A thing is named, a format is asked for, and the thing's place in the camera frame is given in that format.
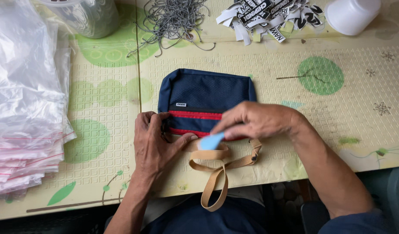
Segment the blue tailor's chalk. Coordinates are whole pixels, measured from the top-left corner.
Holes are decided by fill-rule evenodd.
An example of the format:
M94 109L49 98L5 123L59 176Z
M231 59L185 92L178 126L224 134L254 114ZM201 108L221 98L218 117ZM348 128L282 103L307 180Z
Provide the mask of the blue tailor's chalk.
M217 133L215 135L206 136L202 138L202 140L199 142L198 148L200 150L215 150L223 138L223 132Z

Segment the clear plastic container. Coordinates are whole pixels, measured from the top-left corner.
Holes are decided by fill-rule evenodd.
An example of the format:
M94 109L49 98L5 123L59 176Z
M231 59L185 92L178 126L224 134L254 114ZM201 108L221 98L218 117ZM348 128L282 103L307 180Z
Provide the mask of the clear plastic container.
M114 0L39 0L79 34L101 38L119 26Z

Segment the person's right hand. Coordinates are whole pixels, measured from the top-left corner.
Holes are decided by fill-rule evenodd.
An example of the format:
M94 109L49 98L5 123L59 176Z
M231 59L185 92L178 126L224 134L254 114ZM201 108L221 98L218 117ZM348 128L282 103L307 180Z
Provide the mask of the person's right hand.
M257 139L290 132L303 115L295 109L256 102L242 102L224 112L211 134L224 131L226 140L239 137Z

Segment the table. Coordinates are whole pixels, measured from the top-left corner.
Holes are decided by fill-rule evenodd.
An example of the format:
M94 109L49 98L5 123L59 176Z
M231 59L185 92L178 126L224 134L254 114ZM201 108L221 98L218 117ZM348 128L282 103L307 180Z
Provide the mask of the table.
M0 200L0 219L119 203L134 170L134 120L139 112L157 111L161 81L178 68L250 76L258 101L296 108L326 143L354 171L399 166L399 2L383 1L382 11L359 36L336 32L325 18L312 29L285 34L279 44L264 36L244 46L232 29L215 18L232 1L208 0L210 17L200 26L203 51L183 41L156 58L155 45L128 51L146 34L133 21L143 19L146 0L119 1L120 29L103 39L71 35L75 51L68 117L78 139L65 145L65 161L53 178L29 189L23 201ZM311 0L325 8L326 0ZM42 16L56 19L38 5ZM310 60L342 79L327 93L299 78ZM259 160L229 170L229 187L307 178L285 136L262 141ZM249 154L247 140L229 142L233 160ZM207 172L193 171L182 153L152 189L154 197L202 192ZM218 162L207 162L220 166Z

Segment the finger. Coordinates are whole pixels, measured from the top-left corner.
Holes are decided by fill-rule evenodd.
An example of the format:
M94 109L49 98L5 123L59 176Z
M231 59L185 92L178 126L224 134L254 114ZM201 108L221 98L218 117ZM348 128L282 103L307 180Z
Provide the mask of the finger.
M214 126L210 133L216 134L218 132L222 132L227 128L241 122L243 122L243 112L235 107L234 109L231 109L223 114L221 121Z
M252 139L257 137L257 134L252 130L250 125L235 125L224 131L224 138L226 140L233 140L240 137L250 137Z
M161 131L161 125L162 125L162 120L168 118L170 115L169 112L161 112L159 114L154 114L150 118L150 125L149 125L149 130L150 131Z
M144 129L148 129L150 118L154 114L156 113L153 111L139 113L138 117L135 120L135 128L142 127Z
M170 154L174 156L177 152L181 151L188 142L193 141L195 139L198 139L197 135L194 133L185 133L182 135L178 140L176 140L174 143L172 143L170 147Z

